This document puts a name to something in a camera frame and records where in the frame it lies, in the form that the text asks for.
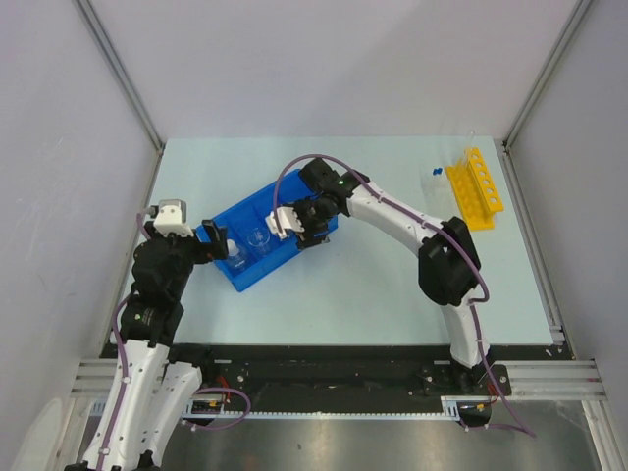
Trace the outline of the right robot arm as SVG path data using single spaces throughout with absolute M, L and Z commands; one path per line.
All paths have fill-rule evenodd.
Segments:
M 489 378 L 490 344 L 481 334 L 477 305 L 490 292 L 466 223 L 421 213 L 376 187 L 368 177 L 347 167 L 332 169 L 331 156 L 309 154 L 297 159 L 306 165 L 298 172 L 311 196 L 288 205 L 294 220 L 289 230 L 301 250 L 324 243 L 328 225 L 338 215 L 365 222 L 400 242 L 416 256 L 418 285 L 442 309 L 450 340 L 454 385 L 476 393 Z

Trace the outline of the yellow test tube rack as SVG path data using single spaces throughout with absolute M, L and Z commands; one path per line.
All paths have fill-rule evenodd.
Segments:
M 488 231 L 504 206 L 478 147 L 466 147 L 455 164 L 445 168 L 462 219 L 470 231 Z

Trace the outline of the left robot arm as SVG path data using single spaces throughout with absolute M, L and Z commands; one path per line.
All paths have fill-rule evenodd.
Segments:
M 217 380 L 209 348 L 175 346 L 182 297 L 197 265 L 224 260 L 227 230 L 205 220 L 177 235 L 151 223 L 133 253 L 131 291 L 114 312 L 118 358 L 98 428 L 73 470 L 158 470 L 195 392 Z

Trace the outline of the stoppered round glass flask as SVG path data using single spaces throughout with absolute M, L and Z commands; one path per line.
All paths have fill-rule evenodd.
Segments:
M 245 251 L 233 240 L 227 240 L 228 258 L 226 263 L 230 267 L 230 270 L 235 273 L 240 273 L 246 268 L 246 254 Z

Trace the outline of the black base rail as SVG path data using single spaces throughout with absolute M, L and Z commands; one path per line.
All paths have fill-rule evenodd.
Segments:
M 483 396 L 496 377 L 511 392 L 506 360 L 531 360 L 528 346 L 494 346 L 483 365 L 454 365 L 445 346 L 277 346 L 177 344 L 201 365 L 210 392 L 194 414 L 419 414 L 441 411 L 446 395 Z

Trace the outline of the aluminium frame rail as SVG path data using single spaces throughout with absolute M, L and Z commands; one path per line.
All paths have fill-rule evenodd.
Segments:
M 540 401 L 606 400 L 594 360 L 503 361 L 512 398 Z

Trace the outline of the clear glass flask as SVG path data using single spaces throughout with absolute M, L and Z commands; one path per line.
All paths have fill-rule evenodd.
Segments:
M 252 228 L 247 233 L 246 240 L 252 252 L 258 258 L 267 256 L 272 250 L 270 233 L 266 227 Z

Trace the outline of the clear plastic well plate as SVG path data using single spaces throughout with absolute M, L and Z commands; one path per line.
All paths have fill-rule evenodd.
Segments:
M 423 192 L 426 212 L 430 215 L 447 221 L 452 216 L 459 216 L 450 181 L 445 174 L 433 176 L 433 170 L 443 167 L 428 167 L 420 174 L 420 187 Z

